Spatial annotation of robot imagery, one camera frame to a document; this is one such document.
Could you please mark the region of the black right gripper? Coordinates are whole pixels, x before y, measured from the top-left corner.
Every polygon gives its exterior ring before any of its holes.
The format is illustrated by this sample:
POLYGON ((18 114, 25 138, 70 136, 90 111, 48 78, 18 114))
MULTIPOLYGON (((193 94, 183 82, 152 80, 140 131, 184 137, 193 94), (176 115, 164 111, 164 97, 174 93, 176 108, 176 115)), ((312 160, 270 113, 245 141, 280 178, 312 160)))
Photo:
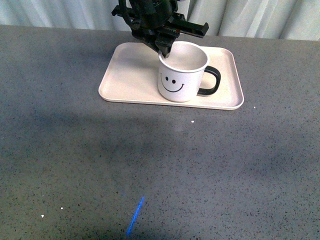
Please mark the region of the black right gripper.
POLYGON ((112 10, 113 16, 123 18, 131 29, 131 34, 152 50, 158 50, 167 58, 172 45, 181 33, 203 38, 209 24, 203 25, 186 21, 178 13, 177 0, 131 0, 130 7, 120 0, 112 10))

